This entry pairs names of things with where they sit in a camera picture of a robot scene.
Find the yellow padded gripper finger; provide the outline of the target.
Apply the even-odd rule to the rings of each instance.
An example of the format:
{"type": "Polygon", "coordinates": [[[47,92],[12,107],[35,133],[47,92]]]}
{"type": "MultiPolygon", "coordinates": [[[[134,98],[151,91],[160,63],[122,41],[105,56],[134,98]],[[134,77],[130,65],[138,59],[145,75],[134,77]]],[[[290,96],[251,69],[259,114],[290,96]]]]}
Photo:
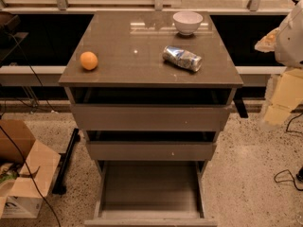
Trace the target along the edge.
{"type": "Polygon", "coordinates": [[[277,78],[263,120],[271,126],[281,125],[303,102],[303,70],[288,68],[277,78]]]}
{"type": "Polygon", "coordinates": [[[271,30],[255,44],[255,49],[263,53],[274,52],[276,50],[276,36],[278,32],[278,27],[271,30]]]}

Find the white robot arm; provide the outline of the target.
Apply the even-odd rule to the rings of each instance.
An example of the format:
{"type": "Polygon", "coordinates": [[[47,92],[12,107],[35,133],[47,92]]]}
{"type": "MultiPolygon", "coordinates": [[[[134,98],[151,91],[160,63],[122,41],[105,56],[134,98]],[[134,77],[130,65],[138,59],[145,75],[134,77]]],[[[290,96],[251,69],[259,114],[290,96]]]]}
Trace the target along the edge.
{"type": "Polygon", "coordinates": [[[286,69],[274,78],[273,90],[266,97],[262,122],[281,125],[303,101],[303,1],[300,0],[279,27],[255,45],[259,52],[273,52],[286,69]]]}

